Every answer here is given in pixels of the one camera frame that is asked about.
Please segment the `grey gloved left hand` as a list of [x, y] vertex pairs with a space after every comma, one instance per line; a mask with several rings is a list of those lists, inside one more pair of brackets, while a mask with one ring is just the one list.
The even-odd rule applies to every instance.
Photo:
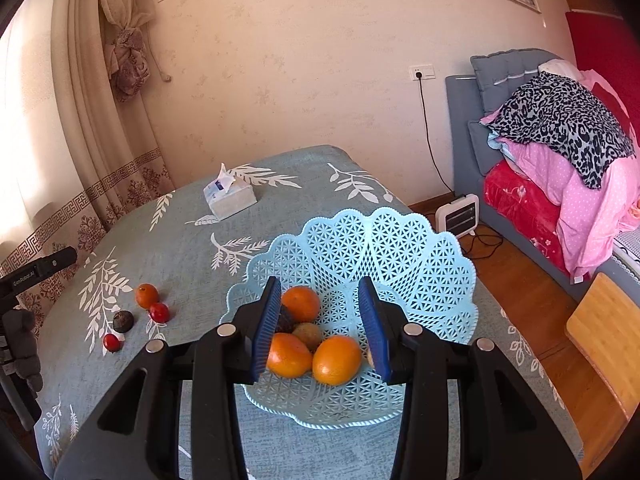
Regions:
[[2, 316], [6, 342], [13, 358], [14, 373], [27, 382], [33, 393], [41, 391], [43, 382], [37, 341], [32, 333], [35, 315], [29, 310], [12, 309]]

